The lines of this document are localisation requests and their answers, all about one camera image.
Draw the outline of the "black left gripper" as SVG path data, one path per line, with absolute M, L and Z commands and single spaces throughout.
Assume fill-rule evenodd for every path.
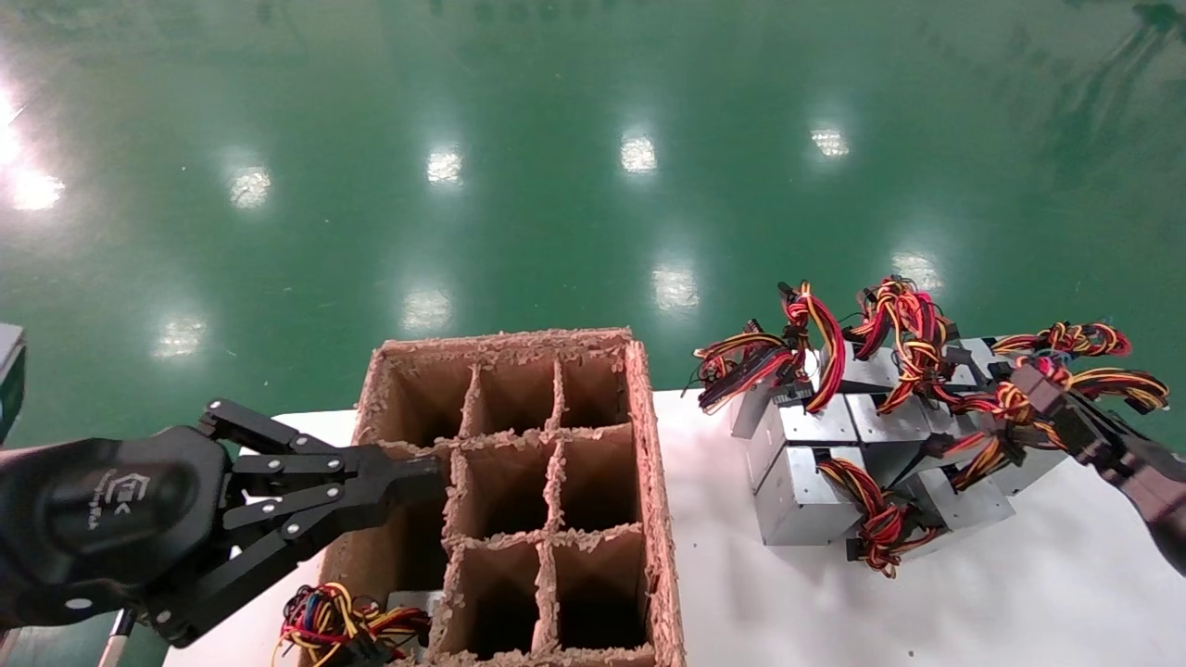
M 4 452 L 4 629 L 145 602 L 153 629 L 186 648 L 338 536 L 381 526 L 390 502 L 448 488 L 432 455 L 332 447 L 230 400 L 208 405 L 199 430 Z M 217 442 L 251 452 L 232 464 Z M 251 503 L 219 509 L 228 470 Z

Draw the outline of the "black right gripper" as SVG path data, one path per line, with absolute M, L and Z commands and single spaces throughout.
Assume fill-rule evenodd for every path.
M 1012 377 L 1022 413 L 1040 423 L 1075 460 L 1111 470 L 1111 485 L 1139 512 L 1161 557 L 1185 574 L 1185 470 L 1156 443 L 1141 440 L 1122 417 L 1099 409 L 1099 398 L 1122 398 L 1141 409 L 1141 375 L 1115 367 L 1071 371 L 1064 364 L 1021 364 Z

